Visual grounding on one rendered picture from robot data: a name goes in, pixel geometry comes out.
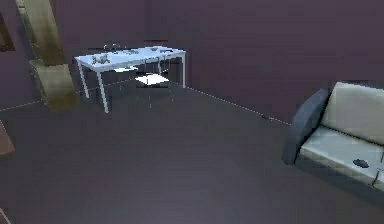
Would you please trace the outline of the white table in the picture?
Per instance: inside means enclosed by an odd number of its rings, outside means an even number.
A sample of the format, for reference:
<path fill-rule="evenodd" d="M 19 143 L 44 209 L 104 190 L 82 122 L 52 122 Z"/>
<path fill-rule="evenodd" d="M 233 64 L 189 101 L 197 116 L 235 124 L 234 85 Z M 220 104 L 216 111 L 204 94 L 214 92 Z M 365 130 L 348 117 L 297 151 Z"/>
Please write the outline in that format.
<path fill-rule="evenodd" d="M 161 49 L 173 49 L 174 52 L 160 53 Z M 108 55 L 108 59 L 110 60 L 109 63 L 92 64 L 93 56 L 100 57 L 104 54 Z M 187 81 L 186 81 L 186 52 L 184 50 L 174 49 L 174 48 L 165 47 L 165 46 L 141 47 L 136 49 L 121 48 L 121 50 L 117 52 L 103 52 L 103 53 L 97 53 L 92 55 L 76 56 L 75 60 L 78 65 L 78 69 L 79 69 L 79 73 L 80 73 L 80 77 L 82 80 L 84 93 L 86 97 L 89 97 L 89 92 L 88 92 L 88 87 L 83 74 L 83 68 L 86 67 L 96 73 L 102 100 L 103 100 L 104 111 L 108 113 L 109 108 L 108 108 L 103 80 L 102 80 L 103 72 L 121 69 L 125 67 L 130 67 L 130 66 L 143 65 L 143 64 L 153 63 L 153 62 L 157 63 L 158 59 L 163 60 L 164 58 L 166 58 L 166 60 L 174 59 L 174 58 L 181 59 L 182 87 L 185 88 Z"/>

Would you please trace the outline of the white seat chair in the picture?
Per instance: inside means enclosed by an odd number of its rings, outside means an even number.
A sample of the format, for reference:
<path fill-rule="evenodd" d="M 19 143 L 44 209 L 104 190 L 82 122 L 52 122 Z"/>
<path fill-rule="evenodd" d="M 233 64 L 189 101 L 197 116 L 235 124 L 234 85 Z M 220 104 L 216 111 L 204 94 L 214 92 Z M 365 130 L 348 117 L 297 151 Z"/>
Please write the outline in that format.
<path fill-rule="evenodd" d="M 166 88 L 171 93 L 169 67 L 162 67 L 165 64 L 166 58 L 163 60 L 158 59 L 157 72 L 137 72 L 134 80 L 136 81 L 137 88 Z"/>

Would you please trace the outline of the brown furniture corner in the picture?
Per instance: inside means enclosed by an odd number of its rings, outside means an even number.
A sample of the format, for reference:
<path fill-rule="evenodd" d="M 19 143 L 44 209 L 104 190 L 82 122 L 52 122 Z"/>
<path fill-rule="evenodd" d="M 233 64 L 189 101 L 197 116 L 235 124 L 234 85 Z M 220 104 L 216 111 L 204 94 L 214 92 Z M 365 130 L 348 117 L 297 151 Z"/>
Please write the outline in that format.
<path fill-rule="evenodd" d="M 0 156 L 12 153 L 15 151 L 14 144 L 8 135 L 2 121 L 0 120 Z"/>

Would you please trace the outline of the grey sofa with pale cushions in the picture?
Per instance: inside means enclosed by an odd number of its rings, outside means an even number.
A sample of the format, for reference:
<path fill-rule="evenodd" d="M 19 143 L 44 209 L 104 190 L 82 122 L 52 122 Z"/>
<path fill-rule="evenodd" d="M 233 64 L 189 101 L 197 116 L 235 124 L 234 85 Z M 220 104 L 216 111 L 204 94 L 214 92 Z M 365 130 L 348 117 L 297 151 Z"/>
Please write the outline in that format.
<path fill-rule="evenodd" d="M 282 161 L 384 209 L 384 88 L 318 90 L 295 113 Z"/>

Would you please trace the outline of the green leafy item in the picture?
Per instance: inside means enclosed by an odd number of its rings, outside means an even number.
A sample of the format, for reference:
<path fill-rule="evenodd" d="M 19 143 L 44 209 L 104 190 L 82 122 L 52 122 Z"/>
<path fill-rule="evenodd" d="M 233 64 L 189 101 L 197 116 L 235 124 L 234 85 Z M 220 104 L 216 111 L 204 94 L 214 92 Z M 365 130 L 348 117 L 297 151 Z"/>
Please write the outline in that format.
<path fill-rule="evenodd" d="M 109 63 L 109 62 L 110 62 L 110 60 L 108 59 L 107 54 L 104 54 L 100 57 L 95 57 L 95 56 L 92 57 L 92 64 L 96 64 L 96 63 L 105 64 L 105 63 Z"/>

